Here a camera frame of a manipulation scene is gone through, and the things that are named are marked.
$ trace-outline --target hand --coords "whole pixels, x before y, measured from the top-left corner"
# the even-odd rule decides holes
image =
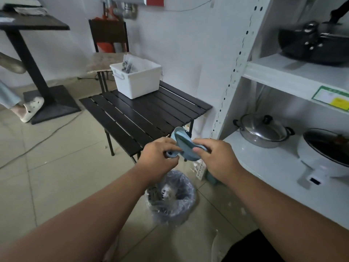
[[[228,185],[231,179],[245,171],[229,143],[213,139],[195,139],[193,142],[211,150],[209,154],[198,147],[193,149],[205,162],[209,172],[222,183]]]
[[[135,168],[147,178],[149,185],[159,182],[168,171],[178,165],[179,156],[165,157],[165,152],[170,150],[181,151],[182,149],[176,146],[175,140],[168,137],[157,139],[144,147]]]

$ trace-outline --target light blue pants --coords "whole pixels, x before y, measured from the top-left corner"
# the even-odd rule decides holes
[[[7,109],[11,109],[20,101],[22,101],[22,99],[0,80],[0,104]]]

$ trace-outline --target black pants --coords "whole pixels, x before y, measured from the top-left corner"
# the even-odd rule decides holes
[[[256,230],[230,247],[222,262],[273,261],[284,262],[260,230]]]

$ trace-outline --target bin handle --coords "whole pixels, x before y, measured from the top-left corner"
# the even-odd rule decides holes
[[[113,76],[114,76],[114,77],[117,77],[117,78],[119,78],[119,79],[121,79],[121,80],[125,80],[125,77],[124,77],[123,74],[114,73]]]

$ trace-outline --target forearm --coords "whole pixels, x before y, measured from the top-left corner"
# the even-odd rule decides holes
[[[349,261],[349,231],[241,170],[228,186],[286,261]]]
[[[134,167],[14,243],[1,261],[101,261],[147,187]]]

